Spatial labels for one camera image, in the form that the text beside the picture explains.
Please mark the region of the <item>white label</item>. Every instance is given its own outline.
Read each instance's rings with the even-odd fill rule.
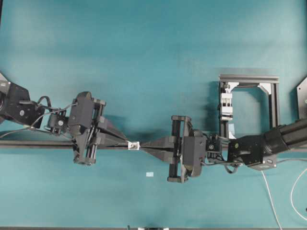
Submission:
[[[146,177],[153,177],[154,173],[153,172],[147,172]]]

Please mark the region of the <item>teal surface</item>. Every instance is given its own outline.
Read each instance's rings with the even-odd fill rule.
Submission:
[[[91,91],[131,140],[170,134],[171,115],[218,131],[218,76],[280,76],[282,123],[297,117],[294,88],[307,74],[304,0],[4,0],[0,72],[53,106]],[[268,129],[260,90],[234,97],[236,135]],[[1,130],[17,125],[4,123]],[[283,157],[297,156],[285,153]],[[306,227],[290,205],[306,164],[266,171],[283,227]],[[154,172],[154,177],[146,177]],[[72,163],[71,150],[0,151],[0,226],[268,227],[277,225],[261,173],[208,167],[186,184],[142,151],[99,151]],[[306,176],[294,194],[307,214]]]

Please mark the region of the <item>white cable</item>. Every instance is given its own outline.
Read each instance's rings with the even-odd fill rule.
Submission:
[[[294,207],[293,200],[292,200],[292,196],[293,196],[293,191],[294,191],[294,188],[295,188],[295,186],[296,186],[296,183],[298,182],[299,178],[301,178],[301,176],[302,176],[306,171],[307,171],[307,169],[305,169],[305,170],[298,176],[298,178],[296,179],[296,181],[295,181],[295,183],[294,183],[294,185],[293,185],[293,187],[292,187],[291,194],[290,194],[290,200],[291,200],[292,208],[293,208],[294,211],[295,211],[301,218],[303,218],[304,220],[307,220],[307,218],[304,217],[302,214],[300,214],[300,213],[297,211],[297,209]]]
[[[277,217],[277,214],[276,214],[276,211],[275,211],[275,207],[274,207],[274,203],[273,203],[273,199],[272,199],[272,196],[271,196],[271,192],[270,192],[270,188],[269,188],[269,184],[268,184],[268,181],[267,181],[267,178],[265,177],[265,174],[263,171],[261,171],[262,175],[263,175],[263,178],[264,178],[264,182],[267,186],[267,189],[268,189],[268,193],[269,193],[269,197],[270,197],[270,201],[271,201],[271,206],[272,206],[272,209],[273,209],[273,212],[274,212],[274,215],[275,215],[275,219],[276,219],[276,222],[278,224],[278,227],[280,230],[283,230],[280,223],[279,223],[279,220],[278,220],[278,217]]]

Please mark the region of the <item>metal rod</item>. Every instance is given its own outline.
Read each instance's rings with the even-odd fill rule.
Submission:
[[[65,140],[0,140],[0,149],[72,149],[72,142]],[[100,150],[127,150],[128,146],[98,146]]]

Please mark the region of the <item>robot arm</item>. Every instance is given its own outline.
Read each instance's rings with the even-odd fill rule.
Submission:
[[[233,139],[228,145],[228,161],[243,161],[256,170],[276,167],[277,154],[307,144],[307,119],[279,126],[262,135]]]
[[[47,106],[41,104],[43,99],[47,100]],[[74,163],[94,164],[98,146],[128,148],[131,143],[103,116],[105,106],[105,101],[92,98],[90,92],[82,92],[66,108],[52,108],[47,96],[38,102],[31,101],[27,89],[0,74],[0,122],[9,120],[26,126],[23,130],[39,130],[43,117],[50,115],[46,130],[55,136],[71,136]],[[69,107],[71,112],[66,116]]]
[[[206,141],[207,137],[201,131],[193,129],[191,118],[172,116],[172,135],[141,143],[141,150],[169,163],[167,181],[184,183],[188,177],[196,177],[201,174],[202,162],[205,160]]]

